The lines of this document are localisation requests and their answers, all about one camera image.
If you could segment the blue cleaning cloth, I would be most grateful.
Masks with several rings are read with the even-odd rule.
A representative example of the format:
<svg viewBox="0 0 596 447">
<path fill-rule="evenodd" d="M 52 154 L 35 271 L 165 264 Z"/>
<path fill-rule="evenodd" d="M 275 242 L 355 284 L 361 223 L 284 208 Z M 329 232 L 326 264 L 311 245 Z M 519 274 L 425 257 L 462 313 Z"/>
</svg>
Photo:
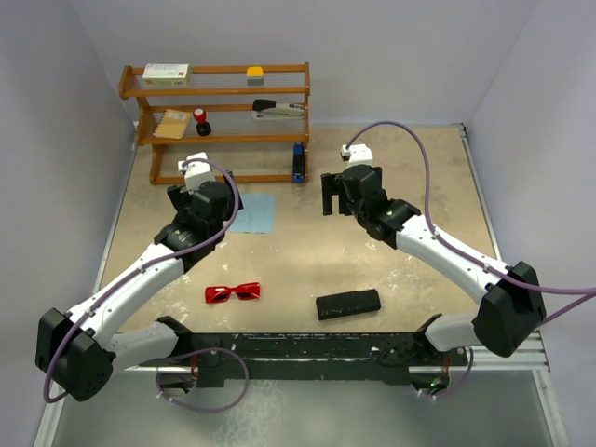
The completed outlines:
<svg viewBox="0 0 596 447">
<path fill-rule="evenodd" d="M 229 232 L 270 234 L 274 230 L 276 198 L 271 194 L 242 193 L 243 209 L 229 228 Z"/>
</svg>

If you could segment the black glasses case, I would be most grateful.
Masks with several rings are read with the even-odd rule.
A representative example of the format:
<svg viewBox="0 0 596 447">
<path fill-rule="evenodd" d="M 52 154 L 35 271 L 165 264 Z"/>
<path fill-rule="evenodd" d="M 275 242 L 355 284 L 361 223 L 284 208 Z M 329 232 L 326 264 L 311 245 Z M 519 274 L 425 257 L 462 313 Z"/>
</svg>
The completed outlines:
<svg viewBox="0 0 596 447">
<path fill-rule="evenodd" d="M 320 321 L 376 312 L 381 300 L 376 289 L 348 291 L 320 296 L 316 299 Z"/>
</svg>

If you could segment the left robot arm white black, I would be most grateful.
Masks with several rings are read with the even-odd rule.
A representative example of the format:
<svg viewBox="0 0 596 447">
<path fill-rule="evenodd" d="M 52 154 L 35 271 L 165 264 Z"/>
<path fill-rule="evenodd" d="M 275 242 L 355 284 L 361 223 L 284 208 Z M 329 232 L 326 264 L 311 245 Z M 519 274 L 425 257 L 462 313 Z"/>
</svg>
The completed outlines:
<svg viewBox="0 0 596 447">
<path fill-rule="evenodd" d="M 170 283 L 210 255 L 236 219 L 236 184 L 203 182 L 168 190 L 176 215 L 130 267 L 83 303 L 66 312 L 49 309 L 39 320 L 35 365 L 45 375 L 43 398 L 85 401 L 112 374 L 146 361 L 188 361 L 192 347 L 185 327 L 164 317 L 148 327 L 122 332 L 122 324 Z"/>
</svg>

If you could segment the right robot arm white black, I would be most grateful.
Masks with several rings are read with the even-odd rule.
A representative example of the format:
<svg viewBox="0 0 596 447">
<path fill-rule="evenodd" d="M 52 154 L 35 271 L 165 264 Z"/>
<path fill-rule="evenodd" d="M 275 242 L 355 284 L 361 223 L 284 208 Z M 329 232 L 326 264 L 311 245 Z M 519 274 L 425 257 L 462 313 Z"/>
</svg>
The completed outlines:
<svg viewBox="0 0 596 447">
<path fill-rule="evenodd" d="M 322 208 L 353 216 L 367 234 L 423 261 L 450 279 L 477 305 L 475 313 L 433 318 L 414 341 L 414 354 L 435 364 L 448 350 L 482 345 L 508 358 L 543 322 L 546 308 L 536 291 L 536 271 L 519 262 L 509 266 L 471 249 L 458 239 L 432 230 L 427 217 L 402 199 L 387 196 L 382 171 L 368 165 L 321 176 Z"/>
</svg>

